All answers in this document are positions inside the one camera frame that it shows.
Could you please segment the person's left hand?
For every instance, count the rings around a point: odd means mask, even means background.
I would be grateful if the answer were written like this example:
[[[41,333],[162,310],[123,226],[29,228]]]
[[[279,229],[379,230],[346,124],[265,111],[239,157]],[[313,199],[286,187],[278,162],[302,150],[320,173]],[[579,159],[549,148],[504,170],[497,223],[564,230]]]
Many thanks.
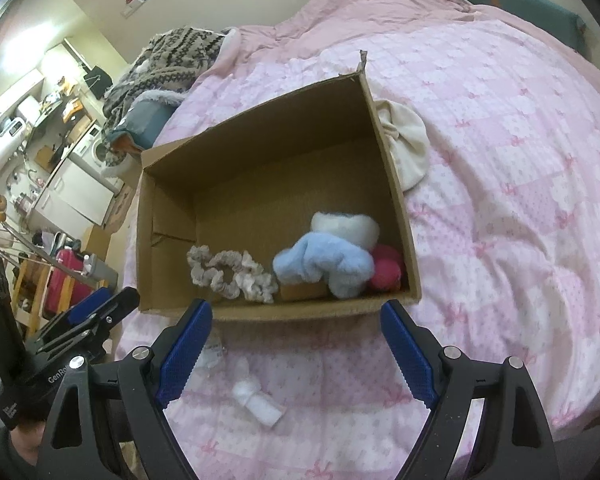
[[[42,444],[46,422],[22,422],[9,431],[12,447],[28,464],[35,466]]]

